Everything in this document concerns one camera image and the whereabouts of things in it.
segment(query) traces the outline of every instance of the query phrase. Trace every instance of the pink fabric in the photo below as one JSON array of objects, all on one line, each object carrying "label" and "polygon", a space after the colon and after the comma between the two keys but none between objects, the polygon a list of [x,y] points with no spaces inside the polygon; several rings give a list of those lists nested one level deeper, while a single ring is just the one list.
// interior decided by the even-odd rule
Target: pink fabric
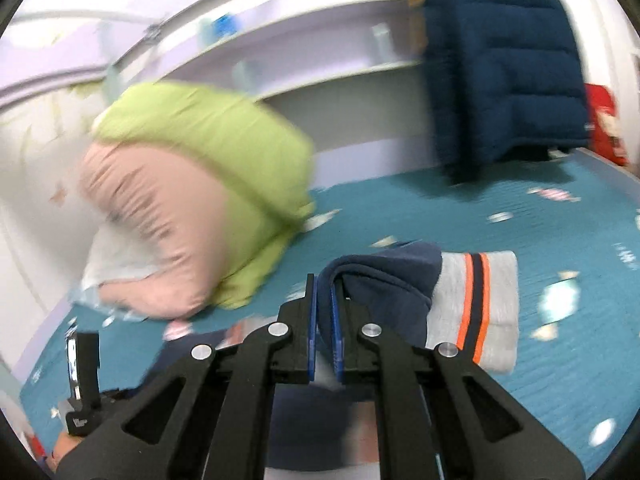
[{"label": "pink fabric", "polygon": [[94,142],[81,166],[81,192],[155,242],[163,271],[108,282],[100,298],[150,317],[199,311],[226,271],[226,190],[210,171],[170,150]]}]

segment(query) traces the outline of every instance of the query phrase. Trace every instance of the red bag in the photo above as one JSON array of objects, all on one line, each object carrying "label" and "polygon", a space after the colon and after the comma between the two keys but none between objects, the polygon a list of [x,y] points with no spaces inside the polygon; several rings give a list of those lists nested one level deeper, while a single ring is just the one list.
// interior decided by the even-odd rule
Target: red bag
[{"label": "red bag", "polygon": [[620,137],[620,120],[613,96],[604,86],[587,84],[586,89],[593,124],[591,151],[619,166],[626,166],[629,161]]}]

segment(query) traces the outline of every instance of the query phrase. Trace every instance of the metal bolt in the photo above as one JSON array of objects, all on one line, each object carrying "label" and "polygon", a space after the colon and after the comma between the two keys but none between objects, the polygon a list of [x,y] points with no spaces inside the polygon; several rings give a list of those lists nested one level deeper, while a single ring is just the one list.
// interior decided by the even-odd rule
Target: metal bolt
[{"label": "metal bolt", "polygon": [[289,327],[285,323],[275,322],[269,325],[269,333],[276,337],[285,335],[289,331]]},{"label": "metal bolt", "polygon": [[362,333],[367,337],[378,337],[382,334],[382,328],[380,328],[380,325],[376,325],[375,323],[367,323],[362,327]]},{"label": "metal bolt", "polygon": [[209,345],[197,345],[191,349],[191,357],[198,361],[203,361],[212,354],[213,350]]},{"label": "metal bolt", "polygon": [[438,346],[438,353],[443,357],[455,357],[458,355],[458,347],[453,343],[442,343]]}]

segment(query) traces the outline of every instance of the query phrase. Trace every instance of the green blanket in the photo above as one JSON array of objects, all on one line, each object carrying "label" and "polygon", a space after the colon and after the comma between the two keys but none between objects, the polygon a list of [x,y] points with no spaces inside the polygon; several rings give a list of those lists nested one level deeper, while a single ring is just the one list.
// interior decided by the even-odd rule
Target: green blanket
[{"label": "green blanket", "polygon": [[249,302],[314,209],[310,139],[265,105],[234,92],[174,82],[127,89],[95,137],[145,142],[182,152],[211,169],[228,199],[228,274],[212,300]]}]

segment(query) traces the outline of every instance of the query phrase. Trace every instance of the orange stripe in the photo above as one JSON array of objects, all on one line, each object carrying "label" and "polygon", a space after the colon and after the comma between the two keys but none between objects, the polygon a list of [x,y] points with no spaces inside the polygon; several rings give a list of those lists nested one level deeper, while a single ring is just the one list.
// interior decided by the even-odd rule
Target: orange stripe
[{"label": "orange stripe", "polygon": [[489,306],[491,305],[491,275],[489,260],[484,253],[480,253],[480,259],[482,260],[482,278],[484,284],[482,288],[482,322],[480,323],[480,332],[478,333],[476,352],[474,353],[474,362],[476,364],[480,362],[480,358],[482,357],[484,340],[486,339],[486,330],[489,328]]},{"label": "orange stripe", "polygon": [[465,309],[462,311],[462,319],[460,320],[460,328],[458,330],[458,341],[456,341],[456,346],[460,350],[465,347],[466,331],[469,330],[469,321],[471,320],[471,299],[474,294],[474,264],[471,260],[471,254],[465,254],[465,265]]}]

